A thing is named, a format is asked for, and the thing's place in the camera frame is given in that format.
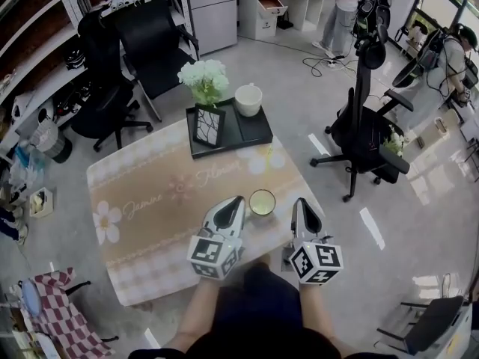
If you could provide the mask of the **blue plate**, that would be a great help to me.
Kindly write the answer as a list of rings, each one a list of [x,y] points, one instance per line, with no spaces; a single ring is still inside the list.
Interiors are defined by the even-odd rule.
[[[42,301],[36,285],[31,280],[24,280],[21,285],[22,301],[26,310],[33,317],[38,317],[42,310]]]

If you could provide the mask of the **small white box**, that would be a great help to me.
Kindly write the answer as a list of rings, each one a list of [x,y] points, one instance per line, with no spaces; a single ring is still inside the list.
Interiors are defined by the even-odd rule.
[[[53,194],[47,188],[41,188],[29,197],[29,215],[43,218],[53,212]]]

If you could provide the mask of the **clear glass cup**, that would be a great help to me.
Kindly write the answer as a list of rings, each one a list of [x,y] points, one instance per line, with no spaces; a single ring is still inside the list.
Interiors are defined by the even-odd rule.
[[[255,215],[266,216],[274,211],[276,199],[271,191],[258,189],[251,194],[248,205]]]

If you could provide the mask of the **grey woven basket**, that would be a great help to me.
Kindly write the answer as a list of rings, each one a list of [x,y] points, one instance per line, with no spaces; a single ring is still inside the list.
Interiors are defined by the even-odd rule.
[[[68,160],[73,144],[50,119],[39,123],[30,137],[30,144],[58,164]]]

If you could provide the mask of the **person's right forearm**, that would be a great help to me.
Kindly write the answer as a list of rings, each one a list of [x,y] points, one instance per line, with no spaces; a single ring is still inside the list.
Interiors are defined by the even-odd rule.
[[[342,358],[359,353],[357,349],[346,344],[336,336],[319,285],[301,283],[299,285],[299,297],[304,328],[316,331],[328,339],[339,350]]]

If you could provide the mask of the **yellow-green drinking straw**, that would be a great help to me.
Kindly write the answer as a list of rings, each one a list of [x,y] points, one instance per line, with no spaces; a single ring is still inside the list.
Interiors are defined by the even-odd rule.
[[[269,171],[269,163],[270,163],[270,157],[272,155],[272,145],[269,146],[268,150],[264,154],[265,158],[265,171]],[[271,213],[275,207],[275,198],[274,195],[269,191],[266,190],[265,188],[263,189],[261,193],[262,198],[260,199],[260,205],[261,205],[261,211],[263,215],[268,215]]]

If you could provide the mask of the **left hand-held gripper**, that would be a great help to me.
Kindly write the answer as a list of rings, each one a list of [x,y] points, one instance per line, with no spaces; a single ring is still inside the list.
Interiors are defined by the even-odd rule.
[[[204,217],[205,227],[192,236],[186,257],[197,275],[224,280],[231,273],[244,251],[242,239],[237,238],[243,229],[244,220],[243,196],[230,197],[207,211]],[[225,229],[227,236],[210,229]]]

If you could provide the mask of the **table with floral tablecloth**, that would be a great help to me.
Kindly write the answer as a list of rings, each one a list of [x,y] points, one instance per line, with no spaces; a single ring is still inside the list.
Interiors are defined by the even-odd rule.
[[[272,145],[269,171],[264,154]],[[207,211],[258,189],[276,199],[273,213],[246,215],[241,237],[248,263],[290,241],[293,204],[318,202],[278,139],[193,159],[181,120],[88,168],[97,238],[119,302],[133,306],[194,286],[187,250]]]

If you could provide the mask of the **black visitor chair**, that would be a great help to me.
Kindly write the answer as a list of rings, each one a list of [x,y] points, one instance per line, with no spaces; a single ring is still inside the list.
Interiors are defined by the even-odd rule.
[[[194,58],[180,48],[180,40],[191,43],[199,55],[198,39],[176,26],[166,0],[153,0],[117,13],[114,27],[123,45],[129,73],[135,77],[153,113],[161,120],[153,101],[178,86],[184,64]]]

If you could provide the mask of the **small white flower bunch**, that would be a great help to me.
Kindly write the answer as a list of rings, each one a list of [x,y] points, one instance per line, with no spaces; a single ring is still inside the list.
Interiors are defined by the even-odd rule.
[[[402,157],[403,156],[403,147],[405,143],[405,138],[403,135],[399,134],[393,125],[389,125],[390,135],[384,138],[382,145],[393,152],[395,155]]]

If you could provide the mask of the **person's left forearm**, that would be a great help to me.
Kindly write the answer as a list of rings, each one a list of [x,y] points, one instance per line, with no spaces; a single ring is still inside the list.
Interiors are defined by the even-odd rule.
[[[165,344],[166,348],[186,353],[197,340],[210,332],[220,288],[218,281],[200,279],[176,334]]]

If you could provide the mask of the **red checked cloth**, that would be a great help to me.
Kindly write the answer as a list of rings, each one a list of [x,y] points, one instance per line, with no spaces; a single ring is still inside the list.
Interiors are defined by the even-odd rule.
[[[74,268],[39,274],[22,281],[22,288],[33,286],[40,312],[35,316],[22,303],[27,327],[57,343],[67,359],[104,359],[115,351],[90,329],[86,318],[67,296],[67,287],[76,278]]]

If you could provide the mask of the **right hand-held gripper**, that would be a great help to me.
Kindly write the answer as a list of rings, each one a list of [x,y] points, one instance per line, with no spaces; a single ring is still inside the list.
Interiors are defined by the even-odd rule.
[[[332,235],[320,233],[322,221],[305,198],[293,204],[291,230],[290,264],[301,284],[324,285],[344,269],[341,247],[334,244]]]

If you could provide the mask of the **white trash can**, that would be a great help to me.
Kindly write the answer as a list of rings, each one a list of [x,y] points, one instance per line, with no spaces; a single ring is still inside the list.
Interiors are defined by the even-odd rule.
[[[449,109],[434,120],[434,125],[440,138],[448,136],[460,127],[460,117],[454,109]]]

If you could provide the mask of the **white sheet board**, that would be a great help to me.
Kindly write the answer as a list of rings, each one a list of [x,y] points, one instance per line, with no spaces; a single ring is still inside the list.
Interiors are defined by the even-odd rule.
[[[36,341],[38,341],[41,347],[45,359],[64,359],[60,352],[60,349],[49,336],[40,332],[36,333],[35,336]]]

